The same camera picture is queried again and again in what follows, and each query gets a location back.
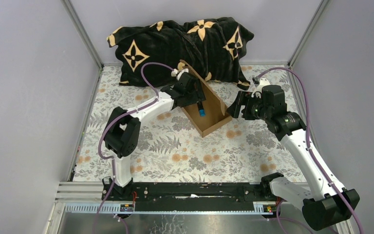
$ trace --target pillow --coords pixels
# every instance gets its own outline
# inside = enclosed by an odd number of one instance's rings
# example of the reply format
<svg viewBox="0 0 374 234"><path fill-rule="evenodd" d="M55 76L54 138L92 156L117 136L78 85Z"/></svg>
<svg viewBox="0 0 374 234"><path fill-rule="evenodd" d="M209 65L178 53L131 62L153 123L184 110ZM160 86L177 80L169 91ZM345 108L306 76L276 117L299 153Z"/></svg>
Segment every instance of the pillow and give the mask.
<svg viewBox="0 0 374 234"><path fill-rule="evenodd" d="M247 90L239 59L246 55L246 44L254 34L233 18L202 19L179 25L160 21L145 27L119 27L107 37L110 47L118 46L117 59L123 62L120 85L145 87L141 67L160 62L181 69L189 63L206 81L234 82ZM144 69L154 86L175 82L168 68L151 65Z"/></svg>

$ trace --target fleece blanket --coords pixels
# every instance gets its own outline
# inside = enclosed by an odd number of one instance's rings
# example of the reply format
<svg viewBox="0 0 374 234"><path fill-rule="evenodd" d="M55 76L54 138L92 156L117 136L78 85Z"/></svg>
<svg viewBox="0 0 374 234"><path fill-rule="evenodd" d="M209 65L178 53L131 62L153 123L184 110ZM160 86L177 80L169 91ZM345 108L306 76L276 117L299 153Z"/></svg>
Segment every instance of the fleece blanket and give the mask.
<svg viewBox="0 0 374 234"><path fill-rule="evenodd" d="M120 85L145 87L141 67L160 62L181 69L190 64L206 81L234 82L247 90L239 60L246 55L246 44L254 34L233 18L201 19L180 25L173 20L145 27L119 27L107 37L117 59L123 62ZM151 65L144 69L154 86L175 82L167 68Z"/></svg>

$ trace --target purple cable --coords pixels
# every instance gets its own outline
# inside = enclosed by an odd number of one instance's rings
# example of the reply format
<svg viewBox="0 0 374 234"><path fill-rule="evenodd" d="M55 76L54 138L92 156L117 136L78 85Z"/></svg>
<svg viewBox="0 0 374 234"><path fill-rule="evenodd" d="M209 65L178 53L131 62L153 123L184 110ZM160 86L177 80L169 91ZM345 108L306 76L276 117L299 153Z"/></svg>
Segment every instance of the purple cable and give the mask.
<svg viewBox="0 0 374 234"><path fill-rule="evenodd" d="M266 71L260 73L260 75L258 75L257 78L261 78L266 73L268 73L270 71L273 71L273 70L285 70L287 72L292 73L298 79L298 81L299 81L299 83L300 83L300 85L302 87L304 101L305 101L305 104L306 104L306 145L307 145L307 148L309 149L310 156L312 157L313 161L315 162L315 164L317 165L317 167L319 168L319 170L325 176L325 178L328 181L328 183L332 183L332 180L330 179L329 175L326 173L326 171L324 170L324 168L322 167L322 165L319 163L319 161L316 158L315 154L313 153L312 149L310 149L310 114L309 114L309 104L308 104L308 101L307 101L306 90L304 88L304 85L303 85L302 81L300 80L299 76L294 71L292 71L292 70L290 70L288 68L284 68L284 67L273 67L273 68L267 69ZM349 204L349 202L346 200L346 198L342 195L342 193L339 191L339 189L337 189L336 185L332 183L331 186L334 189L334 191L337 193L337 195L339 195L339 197L342 199L343 203L345 203L345 205L348 207L349 211L351 212L352 216L354 217L354 219L356 221L356 224L357 224L357 227L359 228L359 233L363 234L364 231L363 231L362 223L360 222L359 217L357 216L356 212L353 210L352 206Z"/></svg>
<svg viewBox="0 0 374 234"><path fill-rule="evenodd" d="M111 128L115 123L117 123L121 118L123 118L123 117L125 117L125 116L128 116L128 115L131 115L131 114L133 114L133 113L135 113L135 112L138 112L138 111L144 110L144 109L146 109L147 107L152 106L154 103L156 103L156 102L158 101L158 90L157 90L156 88L154 88L154 86L153 86L152 84L150 84L150 82L148 82L147 78L146 78L145 75L144 75L144 68L145 68L146 66L148 66L148 65L160 65L160 66L163 66L163 67L167 67L167 68L170 69L170 70L173 70L170 66L165 65L165 64L163 64L163 63L159 63L159 62L147 62L147 63L145 63L145 64L141 67L141 76L143 77L145 83L146 83L149 87L151 87L151 88L154 90L154 92L155 92L155 94L156 94L156 98L155 98L152 102L150 102L150 103L148 103L148 104L146 104L146 105L140 107L138 110L132 110L132 111L126 112L126 113L124 113L124 114L118 116L117 118L115 118L113 121L111 121L111 123L108 124L108 126L105 128L104 132L103 132L102 135L101 135L101 138L100 138L99 143L98 143L98 154L99 154L99 156L100 156L102 159L110 159L110 158L112 158L112 177L113 177L113 180L112 180L112 184L111 184L110 188L108 189L108 192L105 194L104 199L101 201L101 204L99 205L99 207L98 207L98 209L97 209L97 213L95 214L94 224L93 224L93 234L95 234L95 227L96 227L96 223L97 223L97 221L98 221L99 212L101 211L102 206L104 205L105 201L107 200L108 196L110 195L110 193L111 193L111 191L112 191L112 188L114 187L114 184L115 184L115 167L114 167L114 165L115 165L115 160L114 160L114 157L113 157L113 156L105 157L105 156L102 155L102 152L101 152L102 141L104 141L105 135L106 135L107 132L110 130L110 128ZM121 219L121 220L124 222L124 224L125 224L125 230L126 230L126 233L128 234L128 233L129 233L129 231L128 231L128 226L127 226L126 222L125 222L123 219Z"/></svg>

